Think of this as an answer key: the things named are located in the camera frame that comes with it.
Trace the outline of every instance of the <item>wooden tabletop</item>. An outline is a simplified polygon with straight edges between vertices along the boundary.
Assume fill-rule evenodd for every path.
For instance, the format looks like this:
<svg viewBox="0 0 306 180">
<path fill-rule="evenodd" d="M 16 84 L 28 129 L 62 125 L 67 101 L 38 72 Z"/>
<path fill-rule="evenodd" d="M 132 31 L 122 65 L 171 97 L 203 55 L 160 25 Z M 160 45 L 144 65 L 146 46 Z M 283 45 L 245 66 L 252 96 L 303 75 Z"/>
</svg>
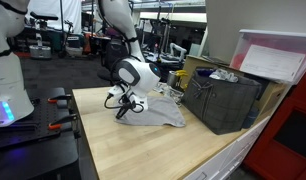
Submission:
<svg viewBox="0 0 306 180">
<path fill-rule="evenodd" d="M 101 180 L 183 178 L 246 132 L 216 135 L 183 106 L 183 128 L 118 124 L 103 106 L 108 89 L 73 90 Z"/>
</svg>

